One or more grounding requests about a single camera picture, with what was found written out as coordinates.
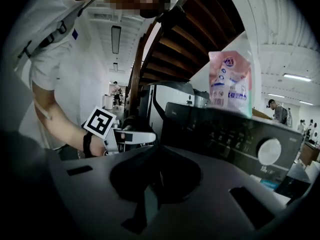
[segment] ceiling light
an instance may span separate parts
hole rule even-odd
[[[313,104],[311,104],[311,103],[308,103],[308,102],[304,102],[304,101],[299,101],[300,103],[303,103],[303,104],[307,104],[307,105],[311,105],[311,106],[313,106]]]
[[[113,63],[113,68],[115,72],[118,72],[118,63]]]
[[[112,53],[114,54],[119,54],[120,34],[121,34],[121,27],[112,26],[111,39],[112,39]]]
[[[270,96],[276,96],[276,97],[280,97],[280,98],[284,98],[284,97],[285,97],[285,96],[276,95],[276,94],[271,94],[271,93],[268,93],[268,95],[270,95]]]
[[[305,77],[305,76],[300,76],[300,75],[295,75],[295,74],[284,74],[285,78],[293,78],[293,79],[298,79],[306,82],[310,82],[311,78]]]

